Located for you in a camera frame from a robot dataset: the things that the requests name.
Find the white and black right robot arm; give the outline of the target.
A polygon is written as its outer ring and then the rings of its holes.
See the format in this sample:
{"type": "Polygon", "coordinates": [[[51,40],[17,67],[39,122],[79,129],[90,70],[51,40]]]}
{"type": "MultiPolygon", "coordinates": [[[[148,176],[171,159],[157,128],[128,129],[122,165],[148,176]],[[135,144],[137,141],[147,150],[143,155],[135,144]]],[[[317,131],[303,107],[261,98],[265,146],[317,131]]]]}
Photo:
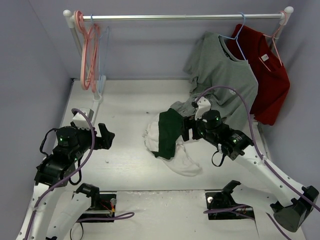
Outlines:
{"type": "Polygon", "coordinates": [[[231,180],[221,191],[211,195],[207,214],[221,214],[244,207],[265,211],[277,226],[295,233],[307,219],[319,191],[312,185],[303,186],[259,153],[255,142],[240,130],[223,123],[217,110],[209,110],[202,117],[184,117],[182,138],[203,139],[216,147],[222,160],[229,158],[246,168],[268,189],[262,191],[231,180]]]}

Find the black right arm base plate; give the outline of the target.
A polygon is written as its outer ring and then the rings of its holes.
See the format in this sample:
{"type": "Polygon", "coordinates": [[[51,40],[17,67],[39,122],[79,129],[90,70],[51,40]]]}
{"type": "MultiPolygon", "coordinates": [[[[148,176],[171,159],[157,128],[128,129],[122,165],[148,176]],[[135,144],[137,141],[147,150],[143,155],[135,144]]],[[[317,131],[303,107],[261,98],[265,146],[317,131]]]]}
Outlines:
{"type": "Polygon", "coordinates": [[[222,220],[255,220],[252,207],[236,203],[222,191],[205,192],[207,218],[210,221],[222,220]]]}

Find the white and green t-shirt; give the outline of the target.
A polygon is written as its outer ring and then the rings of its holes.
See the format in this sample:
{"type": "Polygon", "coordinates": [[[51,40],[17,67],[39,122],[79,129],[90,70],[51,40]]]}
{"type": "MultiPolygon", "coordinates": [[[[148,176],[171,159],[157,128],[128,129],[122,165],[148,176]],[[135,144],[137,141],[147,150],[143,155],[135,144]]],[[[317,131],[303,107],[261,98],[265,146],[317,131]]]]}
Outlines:
{"type": "Polygon", "coordinates": [[[146,126],[143,133],[144,145],[174,173],[195,177],[203,169],[192,160],[183,144],[183,121],[183,117],[172,108],[158,113],[146,126]]]}

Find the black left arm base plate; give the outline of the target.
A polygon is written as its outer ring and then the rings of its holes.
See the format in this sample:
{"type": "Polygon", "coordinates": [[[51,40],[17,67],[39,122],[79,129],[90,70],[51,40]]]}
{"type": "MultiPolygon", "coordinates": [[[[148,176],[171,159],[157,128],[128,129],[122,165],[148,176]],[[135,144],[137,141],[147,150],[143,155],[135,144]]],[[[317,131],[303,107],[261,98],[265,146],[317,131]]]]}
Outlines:
{"type": "Polygon", "coordinates": [[[88,208],[79,218],[80,223],[113,223],[117,204],[116,192],[101,192],[94,208],[88,208]]]}

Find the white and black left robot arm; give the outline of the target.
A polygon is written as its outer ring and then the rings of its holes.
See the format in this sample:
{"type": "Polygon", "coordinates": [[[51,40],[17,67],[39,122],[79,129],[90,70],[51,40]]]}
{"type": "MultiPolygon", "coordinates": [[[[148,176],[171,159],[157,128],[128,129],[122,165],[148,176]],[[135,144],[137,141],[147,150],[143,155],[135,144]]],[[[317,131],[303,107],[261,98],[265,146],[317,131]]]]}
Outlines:
{"type": "Polygon", "coordinates": [[[62,240],[83,212],[99,206],[99,188],[82,183],[68,209],[60,214],[54,226],[50,226],[58,200],[70,178],[88,161],[83,159],[84,154],[108,150],[112,146],[115,134],[103,123],[99,123],[98,128],[100,136],[91,124],[81,128],[72,122],[70,126],[53,129],[57,146],[36,168],[33,194],[17,239],[62,240]]]}

